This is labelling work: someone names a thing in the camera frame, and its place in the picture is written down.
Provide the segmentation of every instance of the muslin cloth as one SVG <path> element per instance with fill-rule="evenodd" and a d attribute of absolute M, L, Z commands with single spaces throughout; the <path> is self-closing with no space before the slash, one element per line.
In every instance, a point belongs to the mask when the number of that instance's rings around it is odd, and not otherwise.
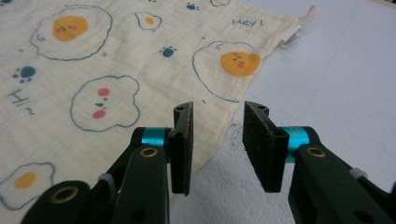
<path fill-rule="evenodd" d="M 93 186 L 134 128 L 173 127 L 186 102 L 194 172 L 262 59 L 301 23 L 230 0 L 2 1 L 1 223 L 56 183 Z"/>

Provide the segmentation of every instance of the brass screw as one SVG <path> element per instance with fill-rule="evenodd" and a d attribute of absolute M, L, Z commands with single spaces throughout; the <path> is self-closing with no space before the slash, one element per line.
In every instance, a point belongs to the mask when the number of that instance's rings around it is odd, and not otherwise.
<path fill-rule="evenodd" d="M 50 197 L 50 201 L 55 204 L 59 203 L 67 203 L 72 200 L 78 194 L 78 188 L 75 186 L 68 186 L 62 189 L 58 189 L 52 197 Z"/>
<path fill-rule="evenodd" d="M 158 154 L 158 150 L 154 147 L 147 147 L 140 151 L 140 156 L 144 158 L 155 157 Z"/>
<path fill-rule="evenodd" d="M 306 149 L 306 152 L 308 152 L 314 157 L 320 157 L 320 158 L 326 157 L 326 152 L 317 147 L 309 147 Z"/>

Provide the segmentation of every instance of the pink cheek print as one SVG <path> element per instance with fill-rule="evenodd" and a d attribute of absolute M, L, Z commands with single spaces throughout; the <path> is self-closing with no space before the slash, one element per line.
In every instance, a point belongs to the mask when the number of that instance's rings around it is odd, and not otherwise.
<path fill-rule="evenodd" d="M 110 90 L 108 88 L 102 88 L 98 91 L 98 95 L 100 96 L 108 96 L 110 94 Z"/>
<path fill-rule="evenodd" d="M 94 119 L 102 119 L 106 115 L 105 110 L 98 110 L 95 113 L 92 114 L 92 117 Z"/>

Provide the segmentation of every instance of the white table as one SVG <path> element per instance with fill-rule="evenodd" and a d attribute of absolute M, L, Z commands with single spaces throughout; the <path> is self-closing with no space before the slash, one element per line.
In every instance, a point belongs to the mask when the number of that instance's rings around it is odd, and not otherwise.
<path fill-rule="evenodd" d="M 266 59 L 245 100 L 266 105 L 277 126 L 311 126 L 322 143 L 381 189 L 396 181 L 396 10 L 369 0 L 245 0 L 276 14 L 318 16 Z M 294 223 L 283 192 L 266 194 L 242 144 L 243 104 L 217 155 L 171 201 L 171 223 Z"/>

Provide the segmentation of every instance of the fried egg print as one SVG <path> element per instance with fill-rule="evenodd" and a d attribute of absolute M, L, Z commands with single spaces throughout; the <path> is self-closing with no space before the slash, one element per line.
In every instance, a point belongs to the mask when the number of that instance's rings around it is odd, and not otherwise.
<path fill-rule="evenodd" d="M 261 51 L 245 43 L 216 41 L 192 56 L 194 71 L 205 87 L 219 98 L 239 102 L 262 62 Z"/>
<path fill-rule="evenodd" d="M 162 19 L 159 16 L 151 15 L 148 12 L 136 12 L 137 23 L 142 30 L 155 31 L 161 25 Z"/>
<path fill-rule="evenodd" d="M 23 208 L 53 186 L 55 167 L 50 162 L 30 163 L 18 167 L 0 182 L 0 202 L 9 210 Z"/>
<path fill-rule="evenodd" d="M 130 127 L 140 116 L 135 104 L 138 91 L 138 82 L 128 76 L 88 81 L 73 97 L 71 119 L 80 129 L 90 132 Z"/>
<path fill-rule="evenodd" d="M 97 53 L 112 26 L 111 16 L 99 7 L 71 6 L 42 20 L 30 43 L 37 54 L 52 60 L 81 60 Z"/>

